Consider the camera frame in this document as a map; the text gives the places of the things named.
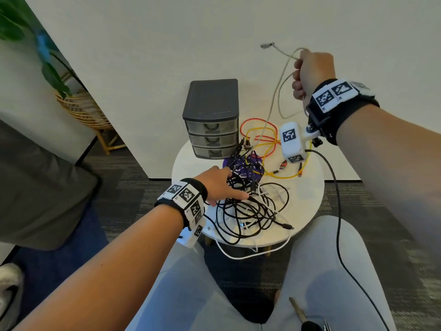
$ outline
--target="table leg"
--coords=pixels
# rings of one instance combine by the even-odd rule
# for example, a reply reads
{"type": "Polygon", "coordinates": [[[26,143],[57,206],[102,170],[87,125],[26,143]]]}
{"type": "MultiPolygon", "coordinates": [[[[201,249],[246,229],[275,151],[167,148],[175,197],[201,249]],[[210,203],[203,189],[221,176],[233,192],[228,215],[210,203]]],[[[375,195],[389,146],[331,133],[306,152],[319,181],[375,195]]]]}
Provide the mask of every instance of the table leg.
{"type": "Polygon", "coordinates": [[[208,236],[205,236],[205,245],[210,246],[213,243],[213,239],[208,236]]]}
{"type": "Polygon", "coordinates": [[[269,245],[269,246],[265,246],[265,247],[263,248],[263,250],[266,252],[266,253],[265,253],[265,256],[266,256],[266,257],[269,257],[269,256],[271,255],[271,252],[269,252],[269,251],[271,250],[271,245],[269,245]]]}

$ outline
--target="carpet floor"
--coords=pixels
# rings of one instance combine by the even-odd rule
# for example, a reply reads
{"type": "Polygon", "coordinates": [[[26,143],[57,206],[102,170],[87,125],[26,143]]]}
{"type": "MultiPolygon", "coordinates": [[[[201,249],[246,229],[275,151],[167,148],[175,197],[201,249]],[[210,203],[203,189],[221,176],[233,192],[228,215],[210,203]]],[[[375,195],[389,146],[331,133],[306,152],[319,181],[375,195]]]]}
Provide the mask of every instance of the carpet floor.
{"type": "MultiPolygon", "coordinates": [[[[150,181],[128,149],[106,156],[96,143],[82,166],[102,178],[94,204],[109,240],[150,211],[170,184],[150,181]]],[[[441,274],[427,253],[363,183],[339,183],[339,189],[343,218],[358,230],[367,246],[397,330],[441,330],[441,274]]],[[[333,183],[325,184],[316,216],[327,214],[337,214],[333,183]]],[[[264,323],[271,314],[274,293],[284,280],[291,244],[269,257],[238,262],[225,257],[215,244],[205,246],[201,240],[213,278],[233,306],[256,323],[264,323]]]]}

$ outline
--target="white wall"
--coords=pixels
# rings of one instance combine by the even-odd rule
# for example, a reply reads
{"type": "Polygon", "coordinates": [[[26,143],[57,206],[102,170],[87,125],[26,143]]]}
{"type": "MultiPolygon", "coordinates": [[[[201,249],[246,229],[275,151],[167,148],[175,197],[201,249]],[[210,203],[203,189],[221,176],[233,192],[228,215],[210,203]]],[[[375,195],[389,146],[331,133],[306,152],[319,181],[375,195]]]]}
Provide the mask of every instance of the white wall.
{"type": "Polygon", "coordinates": [[[73,163],[94,137],[56,101],[30,39],[0,40],[0,120],[73,163]]]}
{"type": "MultiPolygon", "coordinates": [[[[192,80],[235,77],[241,119],[267,116],[285,62],[260,49],[269,41],[333,53],[338,77],[441,132],[441,0],[26,1],[151,178],[170,177],[187,140],[181,114],[192,80]]],[[[289,86],[283,109],[300,111],[289,86]]],[[[272,121],[282,122],[277,113],[272,121]]],[[[358,178],[336,147],[319,150],[339,179],[358,178]]]]}

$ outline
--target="finger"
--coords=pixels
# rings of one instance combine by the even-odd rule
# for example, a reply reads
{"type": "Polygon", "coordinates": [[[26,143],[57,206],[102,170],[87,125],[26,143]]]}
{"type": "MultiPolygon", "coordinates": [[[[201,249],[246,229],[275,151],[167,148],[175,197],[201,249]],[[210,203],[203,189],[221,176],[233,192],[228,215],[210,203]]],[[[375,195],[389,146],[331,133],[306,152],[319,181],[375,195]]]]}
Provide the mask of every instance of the finger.
{"type": "Polygon", "coordinates": [[[292,77],[294,78],[294,80],[300,81],[300,70],[295,70],[292,74],[292,77]]]}
{"type": "Polygon", "coordinates": [[[302,64],[303,64],[303,59],[297,59],[297,60],[294,62],[294,68],[296,68],[296,69],[300,69],[300,67],[302,67],[302,64]]]}
{"type": "Polygon", "coordinates": [[[226,178],[227,177],[230,178],[233,175],[233,172],[230,170],[228,166],[225,166],[222,170],[225,172],[226,178]]]}
{"type": "Polygon", "coordinates": [[[292,83],[292,89],[294,89],[294,90],[302,90],[303,89],[302,83],[300,81],[294,81],[292,83]]]}
{"type": "Polygon", "coordinates": [[[294,97],[296,99],[301,100],[301,99],[303,99],[304,96],[305,96],[305,91],[303,89],[294,91],[294,97]]]}
{"type": "Polygon", "coordinates": [[[312,52],[308,49],[303,49],[300,51],[300,59],[305,60],[307,56],[309,56],[312,52]]]}
{"type": "Polygon", "coordinates": [[[228,199],[247,200],[250,197],[246,191],[240,191],[239,189],[233,189],[231,187],[228,187],[226,192],[226,198],[228,199]]]}

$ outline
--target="gray pants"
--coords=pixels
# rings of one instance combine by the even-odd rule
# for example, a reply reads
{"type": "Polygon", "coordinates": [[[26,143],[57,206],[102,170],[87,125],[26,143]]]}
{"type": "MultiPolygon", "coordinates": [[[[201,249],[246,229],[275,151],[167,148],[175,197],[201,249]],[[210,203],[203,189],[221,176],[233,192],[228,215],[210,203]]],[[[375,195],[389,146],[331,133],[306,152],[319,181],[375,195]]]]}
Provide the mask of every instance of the gray pants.
{"type": "MultiPolygon", "coordinates": [[[[301,323],[288,297],[306,316],[333,331],[385,330],[365,294],[340,265],[337,218],[316,218],[295,242],[280,299],[265,324],[245,320],[212,278],[200,245],[175,244],[146,301],[127,331],[295,331],[301,323]]],[[[391,331],[396,331],[377,273],[361,236],[342,221],[340,253],[346,267],[369,293],[391,331]]]]}

